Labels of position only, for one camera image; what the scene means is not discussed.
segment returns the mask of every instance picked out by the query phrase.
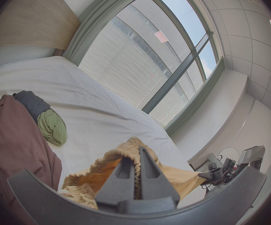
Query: garment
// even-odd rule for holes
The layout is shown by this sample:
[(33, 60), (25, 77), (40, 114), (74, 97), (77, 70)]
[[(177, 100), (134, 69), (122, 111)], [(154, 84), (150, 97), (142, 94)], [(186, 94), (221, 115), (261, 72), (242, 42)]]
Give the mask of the garment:
[(18, 100), (28, 110), (34, 121), (37, 122), (38, 116), (50, 108), (50, 105), (43, 99), (36, 96), (32, 91), (21, 91), (13, 94), (14, 99)]
[(106, 152), (103, 158), (96, 159), (89, 169), (68, 175), (63, 182), (60, 193), (65, 197), (74, 198), (78, 203), (97, 208), (94, 199), (96, 193), (120, 162), (122, 156), (125, 156), (134, 162), (134, 198), (139, 199), (141, 172), (139, 146), (143, 146), (148, 150), (158, 167), (179, 193), (180, 200), (205, 181), (204, 178), (198, 176), (199, 172), (185, 171), (162, 165), (151, 148), (143, 144), (137, 137), (132, 137), (117, 148)]
[(16, 200), (7, 178), (28, 169), (54, 190), (62, 166), (24, 106), (12, 95), (0, 99), (0, 196), (25, 224), (34, 224)]
[(60, 116), (51, 109), (38, 116), (37, 124), (47, 141), (57, 146), (66, 142), (68, 138), (66, 126)]

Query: bed sheet wrinkle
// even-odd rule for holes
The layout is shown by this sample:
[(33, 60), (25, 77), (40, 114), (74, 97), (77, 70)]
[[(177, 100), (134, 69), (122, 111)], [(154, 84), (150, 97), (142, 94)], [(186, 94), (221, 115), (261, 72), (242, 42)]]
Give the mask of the bed sheet wrinkle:
[(151, 147), (162, 164), (192, 170), (159, 123), (65, 58), (1, 66), (0, 97), (22, 90), (44, 99), (66, 123), (66, 143), (49, 144), (63, 164), (59, 189), (65, 176), (89, 167), (131, 137)]

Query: blue sky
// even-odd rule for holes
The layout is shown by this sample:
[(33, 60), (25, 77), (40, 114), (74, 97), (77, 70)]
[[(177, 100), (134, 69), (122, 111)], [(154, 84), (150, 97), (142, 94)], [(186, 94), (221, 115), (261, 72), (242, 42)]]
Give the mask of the blue sky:
[[(187, 0), (163, 0), (163, 2), (176, 15), (196, 46), (201, 38), (205, 35), (205, 29), (191, 5)], [(210, 42), (207, 43), (199, 56), (206, 77), (208, 77), (216, 66), (215, 57)]]

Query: folded green garment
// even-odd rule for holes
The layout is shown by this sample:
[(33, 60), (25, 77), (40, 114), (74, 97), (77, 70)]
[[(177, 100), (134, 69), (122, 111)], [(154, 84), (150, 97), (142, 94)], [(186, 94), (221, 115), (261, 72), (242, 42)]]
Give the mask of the folded green garment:
[(47, 141), (57, 146), (66, 142), (68, 138), (66, 126), (60, 116), (51, 109), (42, 112), (37, 118), (37, 123)]

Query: white round object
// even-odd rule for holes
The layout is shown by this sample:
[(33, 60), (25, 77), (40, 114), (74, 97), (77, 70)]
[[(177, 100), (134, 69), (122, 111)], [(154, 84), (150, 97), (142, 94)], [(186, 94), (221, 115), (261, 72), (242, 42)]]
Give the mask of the white round object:
[(224, 164), (225, 160), (229, 158), (234, 160), (236, 163), (239, 160), (239, 153), (235, 148), (225, 148), (223, 149), (220, 154), (218, 155), (218, 159), (221, 160), (221, 163)]

